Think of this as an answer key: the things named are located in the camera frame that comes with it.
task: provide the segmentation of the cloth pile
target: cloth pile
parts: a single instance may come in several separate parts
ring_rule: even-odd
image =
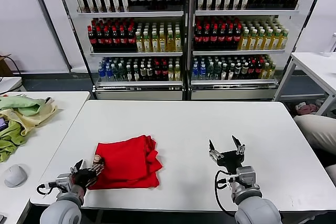
[[[104,170],[89,189],[157,187],[160,183],[156,172],[162,165],[156,159],[155,145],[145,135],[123,142],[99,143],[94,160],[104,158]]]
[[[26,142],[25,136],[57,110],[52,98],[0,97],[0,162]]]

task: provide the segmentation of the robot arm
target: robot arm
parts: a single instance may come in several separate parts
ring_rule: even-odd
[[[215,176],[218,205],[225,211],[219,202],[217,190],[229,186],[232,189],[232,201],[238,206],[238,211],[234,215],[238,224],[281,224],[281,216],[276,206],[270,200],[262,198],[260,187],[256,184],[256,172],[252,166],[242,166],[245,145],[241,145],[234,136],[232,138],[237,150],[224,153],[218,152],[210,140],[210,157],[218,166],[224,166],[228,171],[219,170]],[[217,180],[220,172],[229,178]]]

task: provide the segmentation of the black cable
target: black cable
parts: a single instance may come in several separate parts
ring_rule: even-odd
[[[217,181],[218,176],[219,176],[220,173],[224,173],[225,175],[229,175],[227,172],[225,172],[225,171],[223,171],[223,170],[219,170],[219,171],[216,173],[216,176],[215,176],[215,196],[216,196],[216,201],[217,201],[217,204],[219,205],[220,209],[221,209],[224,213],[226,213],[226,214],[229,215],[230,217],[234,217],[235,215],[230,214],[228,211],[226,211],[226,210],[224,209],[224,207],[222,206],[222,204],[221,204],[221,202],[219,201],[219,198],[218,198],[218,192],[217,192],[217,190],[218,190],[218,189],[224,189],[224,188],[226,187],[226,185],[225,185],[225,186],[222,186],[222,187],[219,187],[219,186],[218,186],[218,182],[221,181],[221,179],[220,179],[219,181]]]

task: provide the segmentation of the white wall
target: white wall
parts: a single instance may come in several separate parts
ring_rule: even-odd
[[[26,73],[69,72],[37,0],[0,0],[0,6],[0,54],[12,54]]]

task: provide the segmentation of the refrigerator shelf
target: refrigerator shelf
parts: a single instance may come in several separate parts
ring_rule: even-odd
[[[183,52],[91,52],[92,57],[177,57]]]
[[[299,14],[299,10],[196,10],[195,16],[260,16],[260,15],[284,15],[291,16]]]
[[[193,51],[194,56],[202,55],[279,55],[285,50],[228,50],[228,51]]]

